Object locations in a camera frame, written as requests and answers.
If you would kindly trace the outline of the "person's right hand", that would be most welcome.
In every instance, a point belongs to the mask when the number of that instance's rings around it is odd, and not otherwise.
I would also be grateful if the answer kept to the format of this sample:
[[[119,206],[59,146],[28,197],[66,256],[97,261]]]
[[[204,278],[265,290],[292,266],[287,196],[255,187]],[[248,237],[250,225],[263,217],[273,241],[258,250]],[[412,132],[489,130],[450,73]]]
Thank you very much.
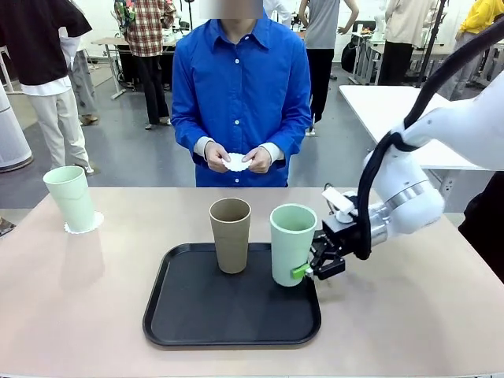
[[[225,173],[228,168],[224,164],[225,162],[230,162],[230,157],[225,148],[219,143],[214,141],[209,141],[205,147],[205,156],[209,169],[218,173]]]

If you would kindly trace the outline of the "person's left hand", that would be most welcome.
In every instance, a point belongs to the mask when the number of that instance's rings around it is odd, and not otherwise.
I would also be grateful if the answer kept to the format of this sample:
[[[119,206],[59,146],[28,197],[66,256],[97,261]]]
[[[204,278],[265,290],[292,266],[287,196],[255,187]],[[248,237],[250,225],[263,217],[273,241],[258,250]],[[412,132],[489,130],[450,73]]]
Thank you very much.
[[[272,158],[270,153],[263,146],[258,146],[246,154],[242,162],[250,164],[248,169],[251,172],[265,174],[272,164]]]

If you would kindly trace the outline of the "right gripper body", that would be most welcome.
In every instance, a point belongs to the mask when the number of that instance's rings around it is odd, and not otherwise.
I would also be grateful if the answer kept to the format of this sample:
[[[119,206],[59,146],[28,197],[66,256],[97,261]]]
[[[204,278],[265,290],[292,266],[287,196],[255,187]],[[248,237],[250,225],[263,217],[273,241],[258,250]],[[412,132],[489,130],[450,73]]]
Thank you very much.
[[[322,220],[322,229],[328,240],[335,246],[339,256],[353,254],[357,258],[368,258],[369,248],[365,246],[359,224],[344,224],[335,216]]]

